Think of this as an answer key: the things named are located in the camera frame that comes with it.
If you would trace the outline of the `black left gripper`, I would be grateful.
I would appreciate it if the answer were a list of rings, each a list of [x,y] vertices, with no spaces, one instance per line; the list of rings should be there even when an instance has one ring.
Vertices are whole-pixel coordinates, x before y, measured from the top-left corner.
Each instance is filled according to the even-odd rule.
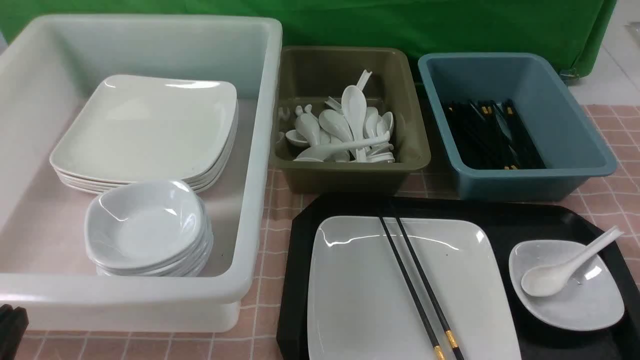
[[[13,360],[29,326],[25,308],[3,304],[0,308],[0,359]]]

